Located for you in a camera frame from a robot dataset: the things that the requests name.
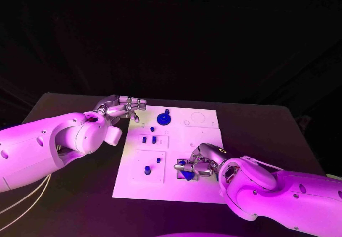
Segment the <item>black background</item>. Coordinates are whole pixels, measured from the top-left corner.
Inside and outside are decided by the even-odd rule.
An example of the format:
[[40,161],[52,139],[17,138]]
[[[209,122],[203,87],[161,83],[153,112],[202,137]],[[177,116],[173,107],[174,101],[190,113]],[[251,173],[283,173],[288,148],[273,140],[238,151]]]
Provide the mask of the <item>black background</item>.
[[1,4],[0,124],[46,92],[288,107],[342,175],[340,3],[13,1]]

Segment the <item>table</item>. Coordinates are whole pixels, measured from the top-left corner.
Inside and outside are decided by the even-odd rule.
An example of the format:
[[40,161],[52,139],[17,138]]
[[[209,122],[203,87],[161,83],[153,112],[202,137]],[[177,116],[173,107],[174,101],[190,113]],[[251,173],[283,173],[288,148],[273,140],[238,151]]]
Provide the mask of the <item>table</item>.
[[[46,93],[24,123],[89,111],[101,99]],[[286,170],[324,175],[286,107],[157,99],[147,99],[147,104],[216,110],[226,150]],[[265,217],[252,222],[242,220],[222,204],[111,198],[128,120],[121,119],[117,127],[122,130],[118,145],[102,143],[96,152],[52,174],[37,204],[0,235],[151,237],[213,232],[236,236],[309,236]],[[0,193],[0,208],[14,203],[37,184]],[[37,195],[1,215],[0,226],[21,214]]]

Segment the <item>white pegboard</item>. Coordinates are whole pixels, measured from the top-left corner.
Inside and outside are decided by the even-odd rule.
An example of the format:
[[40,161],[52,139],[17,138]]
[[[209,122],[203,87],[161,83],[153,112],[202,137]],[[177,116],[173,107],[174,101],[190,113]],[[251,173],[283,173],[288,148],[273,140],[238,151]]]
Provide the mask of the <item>white pegboard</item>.
[[[170,111],[170,123],[160,126],[157,115],[166,109]],[[186,181],[176,178],[177,171],[173,168],[177,159],[189,159],[190,152],[200,143],[223,147],[216,111],[147,106],[147,110],[135,112],[140,123],[130,122],[112,197],[223,204],[216,176]],[[161,140],[161,143],[151,144],[153,136],[159,141]],[[146,144],[143,144],[143,137],[147,137]],[[147,152],[141,157],[135,156],[138,150]],[[153,152],[164,152],[163,182],[144,174],[144,166],[156,159],[156,157],[150,158]],[[137,161],[137,158],[144,158],[146,161],[140,163],[141,160]]]

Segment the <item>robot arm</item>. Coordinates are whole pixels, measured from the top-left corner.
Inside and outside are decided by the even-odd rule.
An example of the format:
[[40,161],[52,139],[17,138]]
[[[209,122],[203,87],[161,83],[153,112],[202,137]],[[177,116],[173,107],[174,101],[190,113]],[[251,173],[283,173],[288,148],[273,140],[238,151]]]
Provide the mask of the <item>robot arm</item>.
[[108,96],[94,111],[69,113],[0,131],[0,192],[37,181],[75,159],[92,153],[102,141],[117,145],[120,118],[138,122],[134,110],[146,100]]
[[[270,173],[260,164],[275,168]],[[234,213],[252,221],[267,216],[287,228],[316,236],[340,236],[342,181],[284,171],[248,156],[234,158],[219,147],[200,144],[189,164],[174,168],[219,176],[221,195]]]

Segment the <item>blue object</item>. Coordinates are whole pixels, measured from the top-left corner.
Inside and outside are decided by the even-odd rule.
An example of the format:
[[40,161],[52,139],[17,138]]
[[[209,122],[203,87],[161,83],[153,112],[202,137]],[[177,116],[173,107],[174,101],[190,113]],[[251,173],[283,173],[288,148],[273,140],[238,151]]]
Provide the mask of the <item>blue object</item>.
[[151,173],[151,169],[150,169],[148,166],[146,166],[146,167],[144,167],[144,174],[146,174],[146,175],[150,175],[150,173]]
[[166,111],[157,115],[157,123],[164,126],[170,123],[172,118],[169,116],[169,109],[166,109]]
[[193,179],[193,177],[195,177],[195,173],[193,172],[182,170],[180,173],[182,173],[182,175],[183,175],[183,177],[186,178],[187,181]]

